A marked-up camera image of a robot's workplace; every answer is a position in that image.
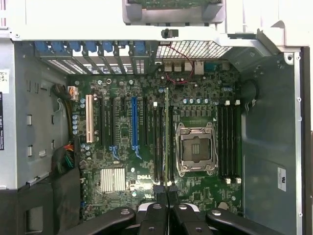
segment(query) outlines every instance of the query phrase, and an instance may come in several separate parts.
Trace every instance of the blue expansion slot clip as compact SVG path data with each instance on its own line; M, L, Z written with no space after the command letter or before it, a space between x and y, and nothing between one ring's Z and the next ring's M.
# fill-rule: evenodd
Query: blue expansion slot clip
M113 157L117 160L119 160L118 154L117 154L117 146L110 146L109 150L113 153Z

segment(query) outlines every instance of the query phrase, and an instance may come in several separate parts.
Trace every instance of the ventilation grille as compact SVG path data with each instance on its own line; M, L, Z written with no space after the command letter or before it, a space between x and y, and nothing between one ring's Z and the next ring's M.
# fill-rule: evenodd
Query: ventilation grille
M172 42L170 47L159 46L156 57L162 59L184 59L183 55L185 55L189 59L219 59L231 48L221 47L213 41L180 41Z
M62 65L59 61L57 60L48 60L48 62L52 65L54 65L55 67L58 67L59 69L61 69L62 71L68 73L68 74L76 74L75 72L73 72L72 70L68 69L66 66Z

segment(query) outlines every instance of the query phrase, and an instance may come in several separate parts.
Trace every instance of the white pci slot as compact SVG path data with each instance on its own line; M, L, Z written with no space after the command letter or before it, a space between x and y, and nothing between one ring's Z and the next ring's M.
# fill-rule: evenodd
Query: white pci slot
M87 143L94 141L93 135L93 96L86 95L86 136Z

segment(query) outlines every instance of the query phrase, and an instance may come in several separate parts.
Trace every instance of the metal mesh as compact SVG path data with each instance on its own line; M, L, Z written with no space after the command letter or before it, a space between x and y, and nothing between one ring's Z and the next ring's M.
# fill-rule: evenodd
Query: metal mesh
M75 71L77 71L80 74L87 74L84 70L82 70L77 64L75 64L71 60L63 60L64 63L66 63L68 66L73 68Z
M48 62L56 67L58 67L59 69L63 70L64 72L68 73L68 74L76 74L75 72L73 72L72 70L68 69L67 67L65 67L64 65L62 65L59 61L57 60L48 60Z
M171 46L159 46L156 57L162 59L219 59L232 47L221 47L213 41L180 41L172 42Z

